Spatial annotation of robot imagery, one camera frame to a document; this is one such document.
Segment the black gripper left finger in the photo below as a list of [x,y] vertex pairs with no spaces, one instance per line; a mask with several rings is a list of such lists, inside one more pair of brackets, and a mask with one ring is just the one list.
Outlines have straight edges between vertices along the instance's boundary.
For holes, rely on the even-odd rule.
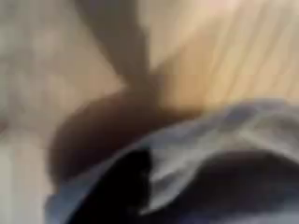
[[139,224],[150,197],[147,148],[126,154],[92,187],[68,224]]

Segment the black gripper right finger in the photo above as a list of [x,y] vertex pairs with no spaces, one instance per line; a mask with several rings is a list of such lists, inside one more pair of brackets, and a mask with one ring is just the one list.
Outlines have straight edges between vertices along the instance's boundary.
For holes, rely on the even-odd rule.
[[140,224],[299,224],[299,165],[269,152],[217,155]]

